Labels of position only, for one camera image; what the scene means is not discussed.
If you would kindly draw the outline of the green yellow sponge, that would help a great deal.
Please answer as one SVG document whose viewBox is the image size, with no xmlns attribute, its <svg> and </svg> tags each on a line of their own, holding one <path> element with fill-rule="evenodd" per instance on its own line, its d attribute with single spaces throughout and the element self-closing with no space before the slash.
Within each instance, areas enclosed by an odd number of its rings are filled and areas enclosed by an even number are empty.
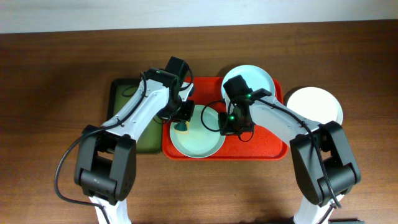
<svg viewBox="0 0 398 224">
<path fill-rule="evenodd" d="M 188 134 L 189 133 L 189 122 L 181 121 L 173 125 L 173 130 L 177 134 Z"/>
</svg>

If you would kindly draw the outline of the light green plate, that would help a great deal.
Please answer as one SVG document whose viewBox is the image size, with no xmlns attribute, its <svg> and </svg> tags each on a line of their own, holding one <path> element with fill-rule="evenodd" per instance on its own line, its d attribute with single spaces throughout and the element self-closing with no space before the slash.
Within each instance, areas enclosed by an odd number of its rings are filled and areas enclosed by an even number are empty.
<svg viewBox="0 0 398 224">
<path fill-rule="evenodd" d="M 226 139 L 219 132 L 209 131 L 201 122 L 204 105 L 195 105 L 193 115 L 187 123 L 186 131 L 176 129 L 180 123 L 173 122 L 170 127 L 171 142 L 184 156 L 202 159 L 216 153 Z"/>
</svg>

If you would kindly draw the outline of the light blue plate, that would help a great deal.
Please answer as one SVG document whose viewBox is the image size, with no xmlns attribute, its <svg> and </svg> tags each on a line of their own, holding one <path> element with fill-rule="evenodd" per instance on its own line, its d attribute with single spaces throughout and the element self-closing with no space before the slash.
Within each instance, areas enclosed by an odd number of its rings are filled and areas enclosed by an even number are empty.
<svg viewBox="0 0 398 224">
<path fill-rule="evenodd" d="M 255 65 L 240 65 L 232 68 L 225 76 L 221 83 L 221 96 L 226 97 L 223 85 L 235 76 L 241 75 L 249 88 L 258 90 L 263 88 L 275 96 L 275 84 L 271 76 L 262 68 Z"/>
</svg>

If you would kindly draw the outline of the white plate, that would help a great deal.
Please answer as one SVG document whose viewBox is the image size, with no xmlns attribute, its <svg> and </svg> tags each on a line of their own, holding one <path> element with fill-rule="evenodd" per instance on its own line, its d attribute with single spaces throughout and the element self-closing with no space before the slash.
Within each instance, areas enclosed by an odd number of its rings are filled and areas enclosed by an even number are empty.
<svg viewBox="0 0 398 224">
<path fill-rule="evenodd" d="M 318 87 L 298 87 L 285 96 L 286 107 L 312 121 L 326 124 L 335 121 L 343 123 L 343 109 L 340 102 L 329 91 Z"/>
</svg>

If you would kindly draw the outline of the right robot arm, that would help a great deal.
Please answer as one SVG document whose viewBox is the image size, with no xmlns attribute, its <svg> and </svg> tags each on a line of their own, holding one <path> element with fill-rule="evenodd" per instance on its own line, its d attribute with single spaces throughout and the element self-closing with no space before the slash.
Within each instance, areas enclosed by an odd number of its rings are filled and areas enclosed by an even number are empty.
<svg viewBox="0 0 398 224">
<path fill-rule="evenodd" d="M 261 126 L 290 147 L 303 200 L 293 223 L 329 223 L 341 199 L 360 182 L 361 172 L 342 126 L 321 124 L 284 106 L 261 88 L 225 96 L 226 120 Z"/>
</svg>

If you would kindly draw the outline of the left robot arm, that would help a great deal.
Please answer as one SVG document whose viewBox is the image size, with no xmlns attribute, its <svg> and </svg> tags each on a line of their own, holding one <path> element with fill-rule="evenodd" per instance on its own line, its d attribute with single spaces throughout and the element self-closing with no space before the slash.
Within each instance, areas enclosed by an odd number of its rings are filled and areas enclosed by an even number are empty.
<svg viewBox="0 0 398 224">
<path fill-rule="evenodd" d="M 126 198 L 136 178 L 136 144 L 154 116 L 189 121 L 193 82 L 187 69 L 151 68 L 128 102 L 101 126 L 87 126 L 77 142 L 75 183 L 89 197 L 100 223 L 130 223 Z"/>
</svg>

